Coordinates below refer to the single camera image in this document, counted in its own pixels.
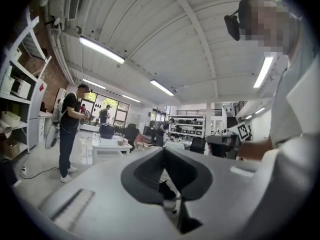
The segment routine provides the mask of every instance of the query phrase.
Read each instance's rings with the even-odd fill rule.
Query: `ceiling light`
[[[95,83],[95,82],[91,82],[91,81],[86,80],[86,79],[83,79],[82,81],[84,81],[84,82],[86,82],[86,83],[88,83],[88,84],[91,84],[91,85],[93,85],[93,86],[102,88],[102,89],[104,89],[104,90],[106,89],[106,87],[104,87],[104,86],[102,86],[102,85],[100,85],[100,84],[97,84],[97,83]]]
[[[264,58],[264,62],[263,62],[260,74],[259,74],[257,80],[255,81],[253,88],[259,88],[261,86],[262,82],[264,81],[264,79],[269,71],[269,68],[271,66],[273,58],[274,57],[265,57]]]
[[[265,110],[265,107],[263,107],[263,108],[260,108],[257,112],[255,112],[255,114],[258,114],[258,113],[260,113],[262,110]]]
[[[84,46],[87,46],[103,55],[108,56],[109,58],[115,60],[116,62],[119,62],[120,64],[124,63],[125,58],[121,57],[120,55],[116,54],[114,51],[101,46],[100,44],[97,44],[94,41],[91,41],[83,36],[79,37],[80,44],[83,44]]]
[[[159,89],[161,89],[162,91],[164,91],[166,94],[170,95],[170,96],[174,96],[174,94],[169,91],[168,89],[164,88],[160,83],[158,83],[156,80],[151,80],[150,81],[151,84],[153,84],[154,86],[158,87]]]
[[[127,99],[129,99],[129,100],[132,100],[132,101],[135,101],[135,102],[138,102],[138,103],[140,103],[140,102],[141,102],[140,100],[137,100],[137,99],[134,99],[134,98],[128,97],[128,96],[126,96],[126,95],[122,95],[122,97],[125,97],[125,98],[127,98]]]

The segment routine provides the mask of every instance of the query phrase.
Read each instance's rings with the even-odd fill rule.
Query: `cable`
[[[27,179],[33,179],[33,178],[37,177],[38,175],[40,175],[40,174],[42,174],[42,173],[44,173],[44,172],[49,172],[49,171],[51,171],[52,169],[58,169],[58,170],[59,170],[58,167],[52,167],[52,168],[49,169],[49,170],[43,170],[43,171],[39,172],[37,175],[35,175],[35,176],[33,176],[33,177],[23,177],[23,176],[21,175],[21,171],[22,171],[22,169],[21,169],[20,172],[19,172],[19,174],[20,174],[20,177],[21,177],[21,178],[27,180]]]

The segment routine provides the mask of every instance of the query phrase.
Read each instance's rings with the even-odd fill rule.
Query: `floor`
[[[93,166],[92,163],[92,148],[91,141],[92,133],[88,131],[79,131],[75,137],[72,153],[70,155],[70,162],[73,166],[78,168],[77,172],[70,173],[72,178],[77,177],[89,167]],[[138,145],[133,151],[133,153],[143,152],[145,149],[154,149],[155,147],[145,147],[142,143]],[[59,140],[51,149],[45,148],[45,142],[39,143],[35,146],[30,154],[23,154],[13,165],[15,174],[18,179],[21,180],[21,184],[17,187],[17,193],[31,205],[37,208],[46,197],[51,193],[55,192],[57,189],[62,187],[64,183],[60,181],[60,173],[57,167],[59,167]],[[43,172],[38,176],[31,179],[24,179],[20,176],[20,170],[22,166],[26,168],[26,176],[34,177],[41,171],[49,170]],[[167,185],[179,196],[179,193],[175,186],[173,185],[170,177],[166,172],[163,173],[161,180],[167,180]],[[176,215],[169,214],[172,222],[176,223],[178,213]]]

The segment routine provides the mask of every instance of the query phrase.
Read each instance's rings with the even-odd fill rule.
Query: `ceiling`
[[[60,16],[61,1],[49,1],[49,14]],[[233,40],[227,32],[224,16],[235,12],[239,1],[81,0],[76,19],[66,21],[56,38],[74,78],[91,79],[146,103],[272,97],[274,87],[264,93],[253,88],[264,52],[251,42]],[[82,46],[76,26],[83,36],[125,57],[125,63]],[[150,84],[152,79],[177,92],[170,97]]]

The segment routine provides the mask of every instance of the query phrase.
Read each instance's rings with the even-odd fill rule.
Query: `power cord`
[[[25,171],[25,168],[21,168],[19,174],[20,174],[20,177],[21,177],[21,178],[28,180],[28,179],[33,179],[33,178],[37,177],[38,175],[40,175],[40,174],[42,174],[42,173],[44,173],[44,172],[49,172],[49,171],[51,171],[52,169],[57,169],[57,170],[59,171],[59,168],[58,168],[58,167],[52,167],[52,168],[49,169],[49,170],[43,170],[43,171],[39,172],[39,173],[38,173],[37,175],[35,175],[35,176],[32,176],[32,174],[31,174],[30,176],[32,176],[32,177],[30,177],[30,176],[29,176],[29,177],[24,177],[24,176],[21,175],[21,172],[24,172],[24,171]]]

